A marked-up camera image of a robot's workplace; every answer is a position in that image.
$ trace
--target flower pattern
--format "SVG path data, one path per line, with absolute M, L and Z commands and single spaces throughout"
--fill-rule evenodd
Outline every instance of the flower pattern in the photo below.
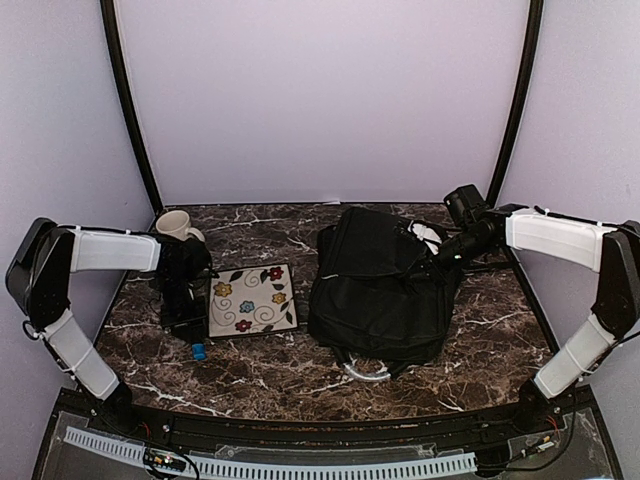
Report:
M 253 302 L 250 302 L 249 300 L 245 300 L 240 304 L 240 313 L 251 313 L 255 309 L 256 309 L 256 306 L 253 304 Z
M 236 330 L 240 333 L 244 333 L 251 328 L 252 322 L 247 322 L 246 320 L 241 320 L 236 323 Z
M 269 278 L 271 279 L 272 282 L 275 282 L 276 280 L 280 280 L 283 274 L 284 274 L 284 271 L 280 267 L 272 267 L 271 269 L 269 269 Z
M 286 300 L 287 300 L 286 293 L 275 293 L 271 299 L 271 301 L 276 305 L 280 305 L 281 303 L 284 303 Z
M 233 293 L 233 289 L 231 288 L 231 285 L 229 285 L 228 283 L 222 283 L 222 282 L 218 282 L 213 287 L 213 290 L 217 297 L 228 297 Z

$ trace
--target marble countertop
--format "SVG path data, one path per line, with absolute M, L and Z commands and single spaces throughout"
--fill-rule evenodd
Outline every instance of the marble countertop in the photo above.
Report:
M 449 221 L 442 205 L 367 205 L 409 218 Z M 301 322 L 317 269 L 316 233 L 348 205 L 181 207 L 206 236 L 214 267 L 286 262 Z M 158 293 L 148 274 L 130 274 L 97 348 L 131 387 L 134 402 L 171 411 L 243 419 L 361 421 L 412 418 L 515 402 L 519 386 L 551 352 L 510 270 L 468 275 L 441 355 L 396 381 L 352 381 L 305 332 L 209 341 L 197 362 L 159 326 Z M 363 370 L 381 364 L 359 360 Z

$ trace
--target white cup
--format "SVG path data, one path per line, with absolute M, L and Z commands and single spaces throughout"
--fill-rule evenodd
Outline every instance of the white cup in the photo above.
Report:
M 184 210 L 173 210 L 162 215 L 156 222 L 156 230 L 179 240 L 186 240 L 189 236 L 193 236 L 204 242 L 204 235 L 191 226 L 189 214 Z

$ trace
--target white wall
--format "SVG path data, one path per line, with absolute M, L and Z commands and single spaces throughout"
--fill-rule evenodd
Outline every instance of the white wall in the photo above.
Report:
M 95 0 L 0 2 L 0 270 L 38 216 L 146 228 L 152 219 Z M 93 337 L 119 274 L 81 274 L 72 306 Z M 31 478 L 64 376 L 0 288 L 2 478 Z
M 487 190 L 528 0 L 118 1 L 168 204 Z
M 572 215 L 640 220 L 640 2 L 545 2 L 540 44 L 501 203 Z M 521 255 L 564 342 L 595 299 L 597 276 Z M 640 341 L 592 378 L 625 478 L 640 478 Z

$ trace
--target blue object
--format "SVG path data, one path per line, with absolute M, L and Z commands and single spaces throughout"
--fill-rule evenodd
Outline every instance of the blue object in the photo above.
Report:
M 194 343 L 191 345 L 191 352 L 193 352 L 193 358 L 196 360 L 204 360 L 207 358 L 207 353 L 202 343 Z

